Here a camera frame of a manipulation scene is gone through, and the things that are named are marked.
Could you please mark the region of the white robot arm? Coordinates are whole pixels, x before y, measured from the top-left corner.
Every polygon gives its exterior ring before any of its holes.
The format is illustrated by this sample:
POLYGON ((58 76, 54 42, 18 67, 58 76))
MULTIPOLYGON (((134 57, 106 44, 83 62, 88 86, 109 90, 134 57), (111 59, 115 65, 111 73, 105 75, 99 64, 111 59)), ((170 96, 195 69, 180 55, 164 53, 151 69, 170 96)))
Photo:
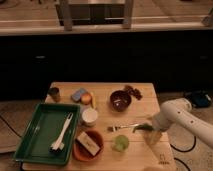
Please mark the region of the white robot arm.
POLYGON ((157 113, 148 118, 155 131, 165 132, 178 124, 213 149, 213 125, 191 114, 192 104, 186 98, 168 100, 157 113))

